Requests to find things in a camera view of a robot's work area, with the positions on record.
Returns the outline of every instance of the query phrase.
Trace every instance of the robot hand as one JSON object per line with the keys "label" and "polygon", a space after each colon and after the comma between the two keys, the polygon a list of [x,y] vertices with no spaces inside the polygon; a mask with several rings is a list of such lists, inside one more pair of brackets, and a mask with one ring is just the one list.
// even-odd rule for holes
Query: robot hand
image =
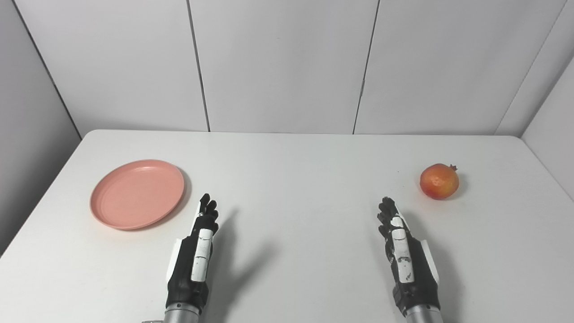
{"label": "robot hand", "polygon": [[200,200],[188,237],[178,239],[173,248],[167,280],[168,298],[165,323],[197,322],[207,303],[209,290],[205,283],[213,250],[213,235],[219,229],[215,222],[217,203],[205,194]]}
{"label": "robot hand", "polygon": [[391,198],[383,198],[379,210],[379,232],[385,238],[385,253],[395,280],[395,304],[407,322],[442,323],[439,275],[428,244],[411,235]]}

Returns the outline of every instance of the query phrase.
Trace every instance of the white finger segment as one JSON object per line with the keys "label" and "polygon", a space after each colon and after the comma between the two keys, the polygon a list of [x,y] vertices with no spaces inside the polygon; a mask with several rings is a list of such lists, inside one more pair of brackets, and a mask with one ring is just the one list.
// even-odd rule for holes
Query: white finger segment
{"label": "white finger segment", "polygon": [[199,230],[199,239],[197,241],[195,256],[193,257],[193,269],[191,271],[191,280],[194,282],[205,282],[207,265],[210,262],[213,235],[213,231],[209,229]]}
{"label": "white finger segment", "polygon": [[404,229],[396,229],[393,230],[392,235],[399,281],[401,283],[412,283],[414,282],[413,262],[410,257],[406,232]]}
{"label": "white finger segment", "polygon": [[191,222],[191,229],[189,230],[189,234],[193,232],[193,227],[195,226],[195,221],[198,217],[202,216],[199,211],[201,210],[201,201],[197,204],[197,209],[195,210],[195,215],[193,216],[193,221]]}

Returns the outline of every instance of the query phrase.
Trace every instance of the white table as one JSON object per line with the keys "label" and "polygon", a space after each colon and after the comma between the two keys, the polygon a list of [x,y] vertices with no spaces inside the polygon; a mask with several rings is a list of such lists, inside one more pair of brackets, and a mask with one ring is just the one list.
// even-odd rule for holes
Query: white table
{"label": "white table", "polygon": [[[144,230],[98,223],[99,179],[147,158],[191,179],[183,207]],[[438,162],[462,180],[447,201],[417,186]],[[377,231],[385,195],[429,240],[446,323],[571,319],[574,203],[519,139],[125,130],[85,137],[0,259],[0,318],[163,318],[172,245],[205,192],[221,230],[203,322],[404,322]]]}

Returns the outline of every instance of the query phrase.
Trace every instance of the red fruit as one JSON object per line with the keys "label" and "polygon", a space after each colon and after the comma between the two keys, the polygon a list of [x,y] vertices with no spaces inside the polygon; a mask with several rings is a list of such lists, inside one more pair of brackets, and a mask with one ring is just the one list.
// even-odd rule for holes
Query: red fruit
{"label": "red fruit", "polygon": [[456,174],[456,166],[434,164],[421,174],[421,189],[428,197],[445,199],[458,188],[459,176]]}

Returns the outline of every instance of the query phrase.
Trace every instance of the pink plate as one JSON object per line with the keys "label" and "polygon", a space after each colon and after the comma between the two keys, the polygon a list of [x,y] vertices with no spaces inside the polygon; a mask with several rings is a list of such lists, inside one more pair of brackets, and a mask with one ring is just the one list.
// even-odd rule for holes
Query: pink plate
{"label": "pink plate", "polygon": [[138,160],[107,174],[92,192],[90,208],[112,228],[143,228],[167,216],[184,191],[181,172],[155,159]]}

